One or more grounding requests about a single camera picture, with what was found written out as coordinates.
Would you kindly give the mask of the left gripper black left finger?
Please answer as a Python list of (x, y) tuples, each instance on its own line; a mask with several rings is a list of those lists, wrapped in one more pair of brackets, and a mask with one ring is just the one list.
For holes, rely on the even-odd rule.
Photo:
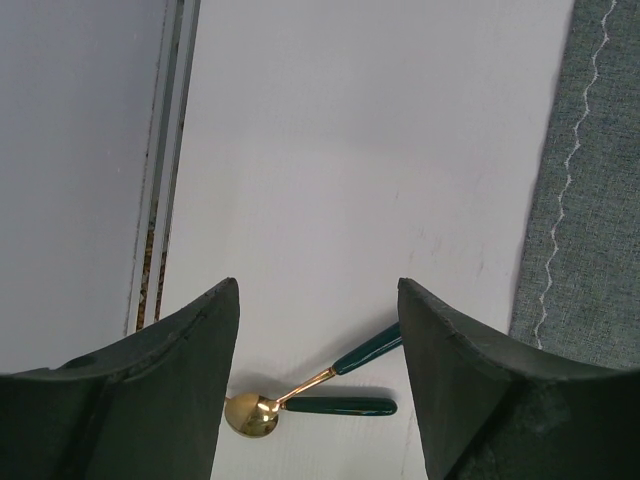
[(207, 479), (240, 318), (225, 279), (56, 369), (1, 378), (5, 479)]

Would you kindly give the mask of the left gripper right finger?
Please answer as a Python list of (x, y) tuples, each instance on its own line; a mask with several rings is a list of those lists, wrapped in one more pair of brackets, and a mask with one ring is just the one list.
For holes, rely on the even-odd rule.
[(398, 283), (398, 318), (431, 479), (635, 479), (639, 374), (519, 342)]

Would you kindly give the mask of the grey cloth napkin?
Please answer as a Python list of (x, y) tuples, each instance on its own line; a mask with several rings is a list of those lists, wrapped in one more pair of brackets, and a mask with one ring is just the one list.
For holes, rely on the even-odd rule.
[(572, 12), (526, 228), (510, 335), (639, 365), (639, 5)]

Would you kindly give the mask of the gold fork green handle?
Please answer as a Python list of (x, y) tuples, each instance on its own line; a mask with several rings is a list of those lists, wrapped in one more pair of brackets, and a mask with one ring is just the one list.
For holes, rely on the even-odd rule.
[(381, 397), (293, 397), (282, 407), (299, 413), (365, 417), (391, 416), (398, 409), (393, 399)]

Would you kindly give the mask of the gold spoon green handle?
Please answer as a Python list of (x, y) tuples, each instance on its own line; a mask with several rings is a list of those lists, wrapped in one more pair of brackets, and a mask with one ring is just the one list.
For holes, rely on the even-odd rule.
[(337, 359), (330, 367), (277, 399), (269, 399), (258, 393), (243, 393), (226, 398), (225, 420), (233, 431), (244, 437), (263, 438), (274, 431), (279, 414), (288, 411), (282, 407), (285, 401), (293, 397), (328, 397), (304, 396), (303, 393), (370, 363), (399, 347), (401, 343), (400, 325), (394, 323)]

